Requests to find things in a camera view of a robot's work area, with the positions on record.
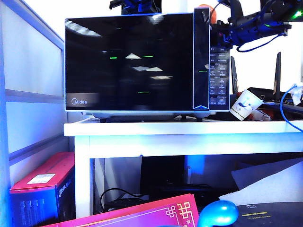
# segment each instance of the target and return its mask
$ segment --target paper cup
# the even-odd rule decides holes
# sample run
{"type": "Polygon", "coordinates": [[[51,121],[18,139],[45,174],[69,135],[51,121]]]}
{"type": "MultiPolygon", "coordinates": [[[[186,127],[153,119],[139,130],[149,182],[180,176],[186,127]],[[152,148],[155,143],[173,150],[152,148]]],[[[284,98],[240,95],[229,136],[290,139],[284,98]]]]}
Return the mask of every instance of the paper cup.
{"type": "Polygon", "coordinates": [[[257,109],[263,101],[248,90],[244,90],[229,110],[235,117],[243,121],[252,110],[257,109]]]}

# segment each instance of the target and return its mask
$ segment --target white table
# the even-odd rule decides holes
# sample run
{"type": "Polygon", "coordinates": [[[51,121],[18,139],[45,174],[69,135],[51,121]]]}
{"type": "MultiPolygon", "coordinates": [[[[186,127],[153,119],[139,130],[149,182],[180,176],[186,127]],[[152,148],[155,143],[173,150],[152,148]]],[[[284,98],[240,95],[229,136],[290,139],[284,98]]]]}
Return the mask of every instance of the white table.
{"type": "MultiPolygon", "coordinates": [[[[293,121],[303,128],[303,121],[293,121]]],[[[64,124],[75,137],[76,218],[92,215],[92,158],[303,151],[303,133],[285,122],[64,124]]]]}

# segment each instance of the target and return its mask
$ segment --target green led light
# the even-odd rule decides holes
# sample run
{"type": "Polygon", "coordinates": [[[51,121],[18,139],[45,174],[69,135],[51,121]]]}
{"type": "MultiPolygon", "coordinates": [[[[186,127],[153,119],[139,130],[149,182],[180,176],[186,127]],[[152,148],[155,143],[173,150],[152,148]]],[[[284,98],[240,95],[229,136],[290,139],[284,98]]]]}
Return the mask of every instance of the green led light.
{"type": "Polygon", "coordinates": [[[292,19],[296,19],[298,17],[301,17],[303,15],[302,11],[296,11],[296,13],[292,16],[292,19]]]}

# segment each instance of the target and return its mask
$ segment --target box label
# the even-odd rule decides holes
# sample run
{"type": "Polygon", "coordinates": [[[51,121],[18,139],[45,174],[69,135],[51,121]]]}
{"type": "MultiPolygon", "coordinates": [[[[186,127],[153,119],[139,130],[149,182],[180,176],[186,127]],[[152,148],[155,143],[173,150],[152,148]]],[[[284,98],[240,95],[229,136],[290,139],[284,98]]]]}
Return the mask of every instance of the box label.
{"type": "Polygon", "coordinates": [[[39,174],[31,179],[27,184],[32,183],[47,183],[49,182],[55,174],[39,174]]]}

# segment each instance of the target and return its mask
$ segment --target table leg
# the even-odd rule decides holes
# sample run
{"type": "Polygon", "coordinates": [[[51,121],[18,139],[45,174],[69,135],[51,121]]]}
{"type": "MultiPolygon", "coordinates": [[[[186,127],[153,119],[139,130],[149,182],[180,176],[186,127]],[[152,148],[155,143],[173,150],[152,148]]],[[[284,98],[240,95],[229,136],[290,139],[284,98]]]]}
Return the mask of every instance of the table leg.
{"type": "Polygon", "coordinates": [[[89,157],[89,137],[75,137],[75,200],[76,218],[93,214],[92,161],[89,157]]]}

